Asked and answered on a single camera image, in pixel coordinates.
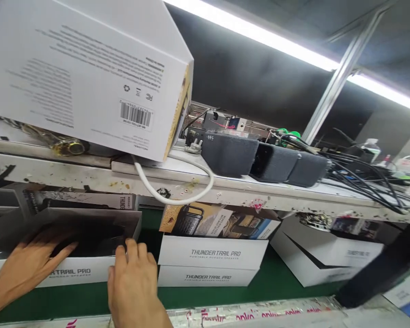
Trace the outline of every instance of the green surface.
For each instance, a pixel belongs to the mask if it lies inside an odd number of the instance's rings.
[[[158,257],[162,211],[143,209],[139,241]],[[164,287],[158,296],[167,309],[332,295],[342,283],[304,288],[269,246],[261,269],[248,287]],[[105,282],[37,288],[0,313],[0,323],[109,314]]]

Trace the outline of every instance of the white cable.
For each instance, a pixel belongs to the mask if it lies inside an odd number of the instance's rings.
[[[214,184],[214,173],[209,168],[207,168],[203,165],[200,165],[199,163],[196,163],[192,160],[184,159],[184,158],[176,156],[176,155],[169,154],[169,157],[171,157],[173,159],[183,161],[183,162],[186,162],[188,164],[191,164],[191,165],[194,165],[194,166],[198,167],[199,169],[204,170],[210,176],[210,182],[208,183],[207,187],[201,193],[199,193],[196,196],[193,196],[191,198],[188,198],[188,199],[185,199],[185,200],[167,199],[167,198],[161,196],[160,194],[158,194],[158,192],[150,185],[149,181],[146,178],[146,175],[143,172],[143,168],[141,167],[140,163],[138,163],[135,156],[132,155],[133,163],[135,165],[135,168],[137,169],[137,172],[138,172],[138,175],[140,176],[141,181],[143,182],[146,189],[151,193],[151,195],[153,197],[155,197],[158,201],[160,201],[161,203],[166,204],[166,205],[188,205],[190,203],[193,203],[193,202],[199,200],[200,198],[205,196],[205,194],[208,191],[211,190],[211,188],[213,187],[213,184]]]

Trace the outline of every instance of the ceiling light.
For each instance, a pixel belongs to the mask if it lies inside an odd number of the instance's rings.
[[[216,8],[201,0],[164,0],[166,3],[183,9],[193,15],[220,25],[228,30],[246,36],[271,48],[284,52],[292,57],[317,66],[326,71],[333,71],[339,67],[339,63],[315,53],[290,40],[278,36],[255,24],[234,16],[222,9]],[[410,98],[388,86],[368,78],[365,75],[354,75],[348,81],[385,97],[395,103],[410,108]]]
[[[354,75],[354,76],[348,77],[348,81],[354,84],[357,84],[358,86],[364,89],[372,91],[384,98],[387,98],[395,103],[398,103],[402,106],[410,108],[410,98],[409,97],[407,97],[406,95],[402,93],[399,93],[398,91],[395,91],[394,89],[389,88],[388,86],[376,80],[373,80],[364,75]]]
[[[164,0],[166,3],[183,9],[193,15],[199,16],[207,21],[211,21],[235,33],[246,36],[252,40],[265,44],[276,50],[284,52],[292,57],[317,66],[326,71],[333,71],[338,68],[338,63],[319,55],[303,46],[291,42],[281,36],[267,31],[257,25],[249,23],[226,11],[211,6],[200,0]]]

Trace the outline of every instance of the hand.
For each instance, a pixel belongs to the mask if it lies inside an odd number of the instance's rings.
[[[115,266],[109,268],[108,305],[115,328],[172,328],[157,296],[158,267],[146,244],[133,239],[115,251]]]
[[[56,230],[50,228],[30,243],[21,242],[9,255],[0,269],[0,311],[38,286],[76,248],[77,243],[72,243],[50,258],[55,247],[73,235],[58,236]]]

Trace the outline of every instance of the black speaker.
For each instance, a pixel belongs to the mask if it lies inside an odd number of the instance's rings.
[[[301,157],[296,162],[286,183],[301,187],[313,187],[316,182],[327,174],[332,162],[325,157],[300,152]]]
[[[200,214],[190,213],[190,208],[198,210]],[[184,205],[179,211],[172,234],[179,236],[192,236],[195,234],[200,221],[204,218],[204,210],[200,207]]]
[[[206,132],[202,157],[218,175],[248,175],[259,143],[258,140],[236,135]]]
[[[281,183],[287,181],[301,156],[301,152],[297,150],[260,143],[250,176],[261,182]]]

